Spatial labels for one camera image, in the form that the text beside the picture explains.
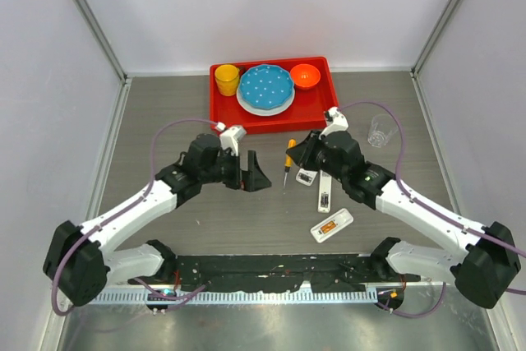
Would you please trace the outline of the blue dotted plate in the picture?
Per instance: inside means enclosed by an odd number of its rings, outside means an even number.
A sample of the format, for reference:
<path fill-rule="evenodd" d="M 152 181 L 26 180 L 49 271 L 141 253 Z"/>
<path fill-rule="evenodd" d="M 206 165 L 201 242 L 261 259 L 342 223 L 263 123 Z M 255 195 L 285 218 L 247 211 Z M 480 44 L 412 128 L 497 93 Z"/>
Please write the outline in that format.
<path fill-rule="evenodd" d="M 290 73 L 282 67 L 259 64 L 241 75 L 238 96 L 254 109 L 270 111 L 292 102 L 295 87 Z"/>

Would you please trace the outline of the yellow handle screwdriver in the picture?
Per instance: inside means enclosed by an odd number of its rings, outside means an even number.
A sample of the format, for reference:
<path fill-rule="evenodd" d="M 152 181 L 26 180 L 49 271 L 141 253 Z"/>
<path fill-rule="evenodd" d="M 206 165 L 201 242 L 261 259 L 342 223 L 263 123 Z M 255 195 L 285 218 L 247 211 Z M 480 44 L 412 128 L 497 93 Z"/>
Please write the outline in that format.
<path fill-rule="evenodd" d="M 289 149 L 292 149 L 293 147 L 295 147 L 297 144 L 296 140 L 295 139 L 290 139 L 288 141 L 288 147 L 287 147 L 287 150 L 286 150 L 286 155 L 285 155 L 285 162 L 284 162 L 284 180 L 283 180 L 283 187 L 286 187 L 287 185 L 287 179 L 288 179 L 288 175 L 289 175 L 289 172 L 290 172 L 290 169 L 293 165 L 293 160 L 291 159 L 291 157 L 288 155 L 288 150 Z"/>

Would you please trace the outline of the orange bowl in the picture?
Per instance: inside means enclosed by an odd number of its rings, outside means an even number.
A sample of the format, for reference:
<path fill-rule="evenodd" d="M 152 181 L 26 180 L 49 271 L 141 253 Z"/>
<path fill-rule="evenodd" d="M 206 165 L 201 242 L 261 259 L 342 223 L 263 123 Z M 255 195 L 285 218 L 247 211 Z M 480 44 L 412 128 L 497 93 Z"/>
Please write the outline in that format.
<path fill-rule="evenodd" d="M 300 63 L 294 66 L 290 71 L 293 83 L 300 90 L 310 90 L 317 86 L 321 80 L 321 72 L 317 67 Z"/>

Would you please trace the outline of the white plate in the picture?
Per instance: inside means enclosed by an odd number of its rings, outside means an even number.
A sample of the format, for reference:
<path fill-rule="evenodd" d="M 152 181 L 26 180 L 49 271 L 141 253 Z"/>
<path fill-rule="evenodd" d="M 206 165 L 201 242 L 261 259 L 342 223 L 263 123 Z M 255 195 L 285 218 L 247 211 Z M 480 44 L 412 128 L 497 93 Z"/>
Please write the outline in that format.
<path fill-rule="evenodd" d="M 239 105 L 249 112 L 250 114 L 260 116 L 260 117 L 271 117 L 278 115 L 280 113 L 283 113 L 285 110 L 287 110 L 292 104 L 295 99 L 295 92 L 291 94 L 291 96 L 279 107 L 276 107 L 274 109 L 256 109 L 253 106 L 251 106 L 248 102 L 246 102 L 241 95 L 241 92 L 238 91 L 236 94 L 237 101 Z"/>

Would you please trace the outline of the slim white remote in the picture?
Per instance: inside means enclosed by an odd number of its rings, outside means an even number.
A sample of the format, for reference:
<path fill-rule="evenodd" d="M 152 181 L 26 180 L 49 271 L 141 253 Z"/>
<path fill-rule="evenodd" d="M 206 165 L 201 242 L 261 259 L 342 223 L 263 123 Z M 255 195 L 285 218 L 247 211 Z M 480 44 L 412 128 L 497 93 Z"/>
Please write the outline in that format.
<path fill-rule="evenodd" d="M 319 213 L 329 213 L 332 177 L 324 171 L 320 171 L 319 176 L 317 211 Z"/>

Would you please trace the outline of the right aluminium frame post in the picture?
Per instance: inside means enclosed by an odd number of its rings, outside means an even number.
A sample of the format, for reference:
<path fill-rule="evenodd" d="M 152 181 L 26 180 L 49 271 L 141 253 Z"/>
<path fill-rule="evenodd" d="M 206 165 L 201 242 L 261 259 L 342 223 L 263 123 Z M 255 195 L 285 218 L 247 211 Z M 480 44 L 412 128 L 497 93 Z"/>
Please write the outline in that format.
<path fill-rule="evenodd" d="M 425 44 L 422 47 L 413 67 L 411 68 L 412 78 L 416 78 L 424 68 L 428 58 L 431 56 L 434 48 L 437 46 L 439 39 L 443 35 L 448 24 L 458 11 L 463 0 L 447 0 L 439 18 L 433 26 L 431 33 L 427 37 Z"/>

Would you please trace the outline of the clear plastic cup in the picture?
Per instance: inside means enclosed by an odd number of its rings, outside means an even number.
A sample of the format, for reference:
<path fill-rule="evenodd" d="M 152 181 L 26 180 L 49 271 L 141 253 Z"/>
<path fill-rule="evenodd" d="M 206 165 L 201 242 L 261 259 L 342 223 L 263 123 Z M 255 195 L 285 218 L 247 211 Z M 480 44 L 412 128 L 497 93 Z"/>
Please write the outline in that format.
<path fill-rule="evenodd" d="M 381 148 L 386 146 L 398 132 L 399 127 L 389 114 L 377 114 L 371 120 L 367 141 L 371 146 Z"/>

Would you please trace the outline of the red plastic tray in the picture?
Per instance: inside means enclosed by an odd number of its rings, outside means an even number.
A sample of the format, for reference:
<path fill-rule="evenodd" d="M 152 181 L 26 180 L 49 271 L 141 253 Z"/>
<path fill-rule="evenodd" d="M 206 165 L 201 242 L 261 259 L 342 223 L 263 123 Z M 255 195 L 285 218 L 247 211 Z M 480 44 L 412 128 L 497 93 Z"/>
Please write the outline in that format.
<path fill-rule="evenodd" d="M 290 71 L 298 64 L 310 64 L 321 73 L 317 85 L 295 94 L 290 106 L 282 113 L 259 116 L 245 110 L 234 96 L 220 94 L 215 81 L 217 64 L 210 67 L 210 119 L 231 126 L 242 125 L 249 134 L 292 132 L 322 129 L 325 126 L 324 112 L 339 105 L 327 59 L 322 56 L 306 58 L 267 59 L 236 62 L 237 67 L 249 69 L 262 64 L 277 65 Z"/>

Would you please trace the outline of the aluminium frame post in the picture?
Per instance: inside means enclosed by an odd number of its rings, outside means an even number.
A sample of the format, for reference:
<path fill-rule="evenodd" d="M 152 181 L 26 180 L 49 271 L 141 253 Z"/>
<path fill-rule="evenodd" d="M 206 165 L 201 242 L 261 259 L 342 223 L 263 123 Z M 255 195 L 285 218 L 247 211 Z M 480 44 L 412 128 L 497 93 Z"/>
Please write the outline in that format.
<path fill-rule="evenodd" d="M 433 26 L 431 33 L 427 37 L 425 44 L 422 47 L 413 67 L 411 68 L 412 78 L 416 78 L 424 68 L 428 58 L 431 56 L 434 48 L 437 46 L 439 39 L 443 35 L 448 24 L 458 11 L 463 0 L 447 0 L 439 18 Z"/>
<path fill-rule="evenodd" d="M 122 84 L 127 81 L 127 73 L 124 71 L 122 64 L 119 62 L 116 53 L 113 51 L 113 48 L 104 33 L 98 19 L 96 18 L 88 0 L 72 0 L 75 3 L 75 6 L 85 23 L 87 24 L 88 29 L 95 38 L 98 46 L 102 50 L 106 60 L 109 62 L 109 65 L 113 69 L 113 72 L 120 80 Z"/>

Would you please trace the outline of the yellow cup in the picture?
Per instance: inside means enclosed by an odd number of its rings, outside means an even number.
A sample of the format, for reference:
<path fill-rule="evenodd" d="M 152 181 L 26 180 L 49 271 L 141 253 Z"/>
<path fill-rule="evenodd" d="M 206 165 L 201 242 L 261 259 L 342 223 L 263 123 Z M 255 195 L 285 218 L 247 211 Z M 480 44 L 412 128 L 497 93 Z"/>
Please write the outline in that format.
<path fill-rule="evenodd" d="M 233 64 L 223 64 L 215 69 L 215 82 L 223 96 L 234 96 L 240 81 L 240 69 Z"/>

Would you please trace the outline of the left aluminium frame post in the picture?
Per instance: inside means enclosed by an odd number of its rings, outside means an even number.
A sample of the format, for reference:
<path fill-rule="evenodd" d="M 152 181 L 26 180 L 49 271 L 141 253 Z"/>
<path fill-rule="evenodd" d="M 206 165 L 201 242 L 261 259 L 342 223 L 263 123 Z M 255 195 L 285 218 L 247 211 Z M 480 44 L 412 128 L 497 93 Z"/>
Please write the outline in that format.
<path fill-rule="evenodd" d="M 98 46 L 102 50 L 106 60 L 109 62 L 109 65 L 113 69 L 113 72 L 120 80 L 122 84 L 127 81 L 127 73 L 124 71 L 122 64 L 119 62 L 116 53 L 113 51 L 113 48 L 104 33 L 98 19 L 96 18 L 88 0 L 72 0 L 75 3 L 75 6 L 85 23 L 87 24 L 88 29 L 95 38 Z"/>

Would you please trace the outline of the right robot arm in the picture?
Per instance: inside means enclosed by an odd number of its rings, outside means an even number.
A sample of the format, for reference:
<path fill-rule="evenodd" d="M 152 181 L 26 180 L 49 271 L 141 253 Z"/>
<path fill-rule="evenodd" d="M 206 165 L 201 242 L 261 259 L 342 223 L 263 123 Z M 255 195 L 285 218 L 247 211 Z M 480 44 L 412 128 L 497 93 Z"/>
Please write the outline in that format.
<path fill-rule="evenodd" d="M 365 160 L 348 132 L 322 136 L 312 131 L 287 154 L 302 169 L 330 175 L 357 203 L 401 220 L 439 245 L 418 248 L 394 241 L 371 260 L 377 279 L 428 277 L 452 284 L 470 302 L 492 309 L 520 272 L 518 250 L 505 225 L 480 224 L 420 195 L 391 171 Z"/>

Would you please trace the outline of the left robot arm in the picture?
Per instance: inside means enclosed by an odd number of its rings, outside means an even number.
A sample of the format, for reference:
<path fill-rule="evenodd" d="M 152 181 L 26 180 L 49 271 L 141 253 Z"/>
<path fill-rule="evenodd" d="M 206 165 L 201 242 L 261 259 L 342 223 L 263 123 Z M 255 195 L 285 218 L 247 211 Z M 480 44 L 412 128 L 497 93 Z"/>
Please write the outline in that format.
<path fill-rule="evenodd" d="M 52 294 L 63 293 L 74 307 L 82 307 L 109 284 L 136 277 L 167 284 L 175 273 L 174 254 L 168 247 L 157 240 L 128 250 L 119 246 L 197 196 L 206 184 L 244 192 L 271 187 L 255 151 L 248 151 L 247 168 L 242 169 L 238 143 L 243 135 L 239 126 L 218 136 L 200 134 L 177 162 L 158 171 L 134 196 L 83 224 L 67 220 L 57 226 L 43 266 L 52 281 Z"/>

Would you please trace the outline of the white remote orange battery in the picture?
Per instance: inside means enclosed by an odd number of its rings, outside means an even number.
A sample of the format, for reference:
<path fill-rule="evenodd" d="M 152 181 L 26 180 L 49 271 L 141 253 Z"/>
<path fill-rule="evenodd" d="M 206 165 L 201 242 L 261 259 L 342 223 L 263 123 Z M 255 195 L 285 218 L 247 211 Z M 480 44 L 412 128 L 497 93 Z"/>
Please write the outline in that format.
<path fill-rule="evenodd" d="M 351 213 L 343 208 L 313 226 L 310 234 L 318 243 L 323 243 L 348 227 L 353 221 L 354 217 Z"/>

